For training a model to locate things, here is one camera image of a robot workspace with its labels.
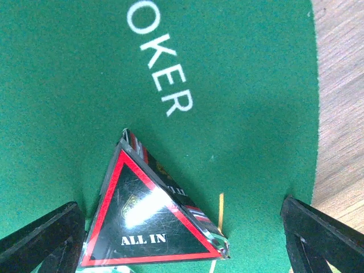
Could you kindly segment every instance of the wooden surface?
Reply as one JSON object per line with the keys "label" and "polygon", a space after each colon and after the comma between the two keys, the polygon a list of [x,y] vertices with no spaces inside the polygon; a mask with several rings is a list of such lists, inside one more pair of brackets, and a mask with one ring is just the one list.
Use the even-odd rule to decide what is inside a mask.
{"label": "wooden surface", "polygon": [[364,233],[364,0],[313,0],[320,140],[313,206]]}

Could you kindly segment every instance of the white lettering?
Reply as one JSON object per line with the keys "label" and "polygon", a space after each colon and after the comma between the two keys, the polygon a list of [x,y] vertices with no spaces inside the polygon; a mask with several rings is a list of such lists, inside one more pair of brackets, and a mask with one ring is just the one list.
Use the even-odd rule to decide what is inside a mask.
{"label": "white lettering", "polygon": [[[187,96],[188,99],[188,105],[187,106],[182,106],[179,101],[178,98],[182,97],[182,96]],[[181,111],[188,111],[192,108],[193,106],[193,101],[192,101],[192,96],[189,90],[185,90],[185,91],[181,91],[169,96],[165,96],[162,97],[162,101],[169,101],[169,100],[174,100],[175,104],[173,104],[173,106],[167,111],[167,116],[169,117],[176,109],[179,109]]]}
{"label": "white lettering", "polygon": [[[154,22],[145,28],[137,28],[133,23],[133,14],[143,8],[143,7],[151,7],[155,13],[155,19]],[[157,26],[160,23],[160,12],[156,4],[154,4],[152,1],[139,1],[132,5],[129,10],[127,11],[126,15],[127,24],[137,34],[147,34],[149,32],[152,32],[157,28]]]}
{"label": "white lettering", "polygon": [[136,243],[135,243],[134,236],[129,236],[129,239],[130,239],[130,243],[131,243],[132,245],[137,245],[137,244],[138,244],[138,242],[136,242]]}
{"label": "white lettering", "polygon": [[143,236],[142,235],[138,235],[138,241],[139,241],[140,244],[147,243],[147,241],[144,241],[143,240]]}
{"label": "white lettering", "polygon": [[170,188],[170,190],[173,192],[173,193],[176,193],[175,192],[175,189],[172,187],[172,186],[168,186]]}
{"label": "white lettering", "polygon": [[121,239],[121,245],[130,245],[129,240],[123,236],[123,238]]}
{"label": "white lettering", "polygon": [[154,234],[150,234],[149,237],[150,237],[151,243],[155,243]]}
{"label": "white lettering", "polygon": [[155,86],[157,86],[158,91],[162,91],[162,87],[160,86],[160,83],[158,81],[158,77],[160,77],[162,75],[167,75],[167,78],[168,78],[168,81],[169,81],[170,85],[175,83],[173,78],[172,78],[172,75],[171,75],[171,73],[173,71],[178,71],[180,73],[182,82],[186,81],[186,77],[184,76],[182,66],[180,64],[174,65],[172,67],[168,67],[168,68],[166,68],[164,70],[161,70],[161,71],[158,71],[158,72],[155,72],[155,73],[152,74]]}
{"label": "white lettering", "polygon": [[160,243],[160,241],[162,241],[163,243],[166,242],[166,235],[163,233],[163,234],[156,234],[157,236],[157,242]]}
{"label": "white lettering", "polygon": [[159,38],[156,38],[154,39],[153,41],[150,41],[148,43],[145,43],[145,44],[142,44],[140,46],[140,49],[143,51],[145,49],[148,49],[148,48],[153,48],[156,50],[156,52],[154,53],[153,57],[151,58],[151,60],[149,61],[148,63],[148,67],[149,69],[151,69],[153,67],[153,65],[155,64],[155,62],[157,61],[157,59],[159,58],[159,56],[165,52],[165,53],[168,53],[168,54],[172,54],[174,56],[177,56],[177,52],[172,50],[172,49],[169,49],[169,48],[166,48],[166,47],[162,47],[159,45],[159,43],[161,42],[164,42],[166,40],[169,39],[169,34],[165,34]]}

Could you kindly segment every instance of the poker table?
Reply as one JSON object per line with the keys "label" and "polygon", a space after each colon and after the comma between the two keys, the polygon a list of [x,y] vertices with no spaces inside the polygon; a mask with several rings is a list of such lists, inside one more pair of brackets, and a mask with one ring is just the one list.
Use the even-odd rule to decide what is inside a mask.
{"label": "poker table", "polygon": [[288,272],[280,207],[311,202],[317,158],[310,1],[4,1],[0,28],[0,238],[68,201],[89,222],[128,127],[215,223],[225,194],[215,272]]}

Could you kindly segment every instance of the yellow stick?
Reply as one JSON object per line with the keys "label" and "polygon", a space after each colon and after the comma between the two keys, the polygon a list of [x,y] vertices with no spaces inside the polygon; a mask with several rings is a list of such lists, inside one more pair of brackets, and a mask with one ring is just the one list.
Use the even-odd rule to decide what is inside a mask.
{"label": "yellow stick", "polygon": [[[220,199],[218,204],[218,226],[220,232],[222,232],[222,219],[224,217],[224,193],[220,193]],[[210,267],[210,273],[214,273],[216,266],[216,260],[213,260]]]}
{"label": "yellow stick", "polygon": [[222,232],[222,219],[224,217],[224,193],[220,193],[220,201],[218,206],[218,229]]}

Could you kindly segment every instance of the green felt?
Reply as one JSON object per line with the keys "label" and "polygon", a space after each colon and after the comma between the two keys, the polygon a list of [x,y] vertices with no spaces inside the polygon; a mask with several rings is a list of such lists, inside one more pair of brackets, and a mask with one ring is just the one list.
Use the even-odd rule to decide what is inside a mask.
{"label": "green felt", "polygon": [[[231,260],[219,272],[289,269],[279,211],[311,201],[319,96],[312,6],[297,1],[155,1],[139,35],[133,1],[3,1],[0,10],[0,238],[65,202],[92,217],[122,129],[129,127],[214,221],[225,193]],[[133,20],[154,19],[151,9]],[[140,45],[169,33],[155,50]],[[181,64],[168,83],[152,73]],[[193,107],[166,112],[189,89]],[[210,262],[138,272],[208,272]]]}

